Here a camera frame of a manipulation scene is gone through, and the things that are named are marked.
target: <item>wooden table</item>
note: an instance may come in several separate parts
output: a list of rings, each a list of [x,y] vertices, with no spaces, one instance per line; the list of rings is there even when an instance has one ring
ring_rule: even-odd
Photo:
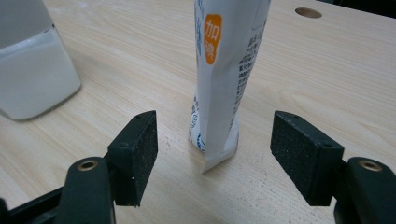
[[[201,175],[189,141],[196,85],[193,0],[45,1],[82,88],[24,122],[0,117],[0,197],[10,208],[64,184],[75,161],[104,156],[131,117],[157,110],[159,154],[141,207],[119,223],[334,223],[310,207],[270,150],[273,115],[307,119],[396,170],[396,20],[312,0],[275,0],[239,107],[232,159]],[[309,19],[295,13],[310,7]]]

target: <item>orange label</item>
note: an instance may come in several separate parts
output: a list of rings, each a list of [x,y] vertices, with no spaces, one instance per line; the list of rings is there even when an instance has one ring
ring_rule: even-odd
[[[208,64],[216,60],[218,44],[221,40],[221,16],[208,14],[205,18],[205,56]]]

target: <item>white bottle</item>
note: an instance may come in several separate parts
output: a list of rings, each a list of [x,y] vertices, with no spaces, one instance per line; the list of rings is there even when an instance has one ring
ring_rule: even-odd
[[[0,113],[30,119],[79,89],[78,74],[41,0],[0,3]]]

